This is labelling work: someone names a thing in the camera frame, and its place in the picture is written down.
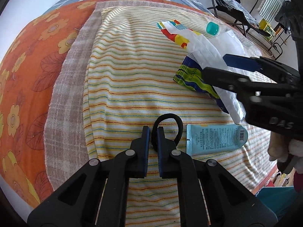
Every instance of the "chair seat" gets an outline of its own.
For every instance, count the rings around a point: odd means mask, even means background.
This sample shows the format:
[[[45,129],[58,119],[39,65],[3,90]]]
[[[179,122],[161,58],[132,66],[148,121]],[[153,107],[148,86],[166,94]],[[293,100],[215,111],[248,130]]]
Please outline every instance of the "chair seat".
[[[229,16],[231,16],[231,17],[235,18],[236,20],[240,21],[241,23],[243,23],[245,26],[249,27],[250,29],[255,30],[256,32],[258,32],[262,36],[265,36],[265,37],[270,37],[271,36],[271,34],[269,34],[268,32],[266,32],[264,30],[261,30],[261,29],[257,29],[255,27],[253,27],[251,24],[249,24],[242,11],[239,11],[239,10],[236,10],[236,9],[228,10],[227,7],[219,6],[219,5],[216,6],[216,9],[221,11],[221,12],[227,13]]]

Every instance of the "teal bottle cap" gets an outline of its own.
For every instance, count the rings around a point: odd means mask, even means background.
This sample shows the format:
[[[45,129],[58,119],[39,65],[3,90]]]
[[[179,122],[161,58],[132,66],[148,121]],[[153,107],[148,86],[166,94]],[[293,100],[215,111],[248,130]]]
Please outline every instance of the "teal bottle cap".
[[[219,31],[219,25],[214,22],[209,22],[206,27],[206,32],[213,36],[217,35]]]

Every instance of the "bed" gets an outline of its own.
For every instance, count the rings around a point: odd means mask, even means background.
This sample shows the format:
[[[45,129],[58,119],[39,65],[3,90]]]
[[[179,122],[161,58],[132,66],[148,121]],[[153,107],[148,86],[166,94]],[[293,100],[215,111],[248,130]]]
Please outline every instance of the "bed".
[[[144,23],[125,24],[134,18]],[[90,158],[127,149],[160,114],[174,112],[184,125],[232,123],[208,96],[172,80],[186,52],[155,23],[171,18],[197,31],[209,21],[223,23],[198,0],[61,0],[21,31],[0,68],[0,174],[21,201],[35,208]],[[136,49],[119,36],[125,30],[149,42],[136,42]],[[256,193],[275,171],[266,152],[270,133],[242,125],[249,131],[243,148],[194,158],[216,159]],[[163,126],[172,139],[176,125]],[[178,148],[185,145],[184,133]],[[159,182],[157,167],[150,149],[149,178],[130,182],[128,226],[179,225],[176,182]]]

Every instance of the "teal fabric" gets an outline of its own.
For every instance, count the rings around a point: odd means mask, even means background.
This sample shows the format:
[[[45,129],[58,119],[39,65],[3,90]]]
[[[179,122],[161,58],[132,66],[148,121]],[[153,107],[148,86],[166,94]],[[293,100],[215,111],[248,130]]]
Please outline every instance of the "teal fabric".
[[[264,187],[256,197],[280,220],[298,197],[293,187]]]

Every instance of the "light blue tube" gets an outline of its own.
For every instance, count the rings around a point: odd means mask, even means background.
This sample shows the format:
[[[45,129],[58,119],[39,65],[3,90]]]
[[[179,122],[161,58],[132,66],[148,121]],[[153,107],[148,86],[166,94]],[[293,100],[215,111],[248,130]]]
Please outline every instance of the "light blue tube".
[[[241,148],[248,139],[241,125],[187,125],[186,153],[210,154]]]

